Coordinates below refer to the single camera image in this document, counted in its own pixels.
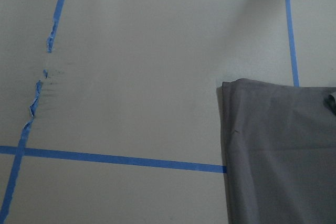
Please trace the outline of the brown t-shirt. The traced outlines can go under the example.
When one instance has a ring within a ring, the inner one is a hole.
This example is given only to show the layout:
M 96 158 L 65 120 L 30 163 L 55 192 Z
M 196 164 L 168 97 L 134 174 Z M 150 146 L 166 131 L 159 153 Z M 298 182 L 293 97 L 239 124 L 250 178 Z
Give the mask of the brown t-shirt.
M 224 82 L 232 223 L 335 223 L 335 88 Z

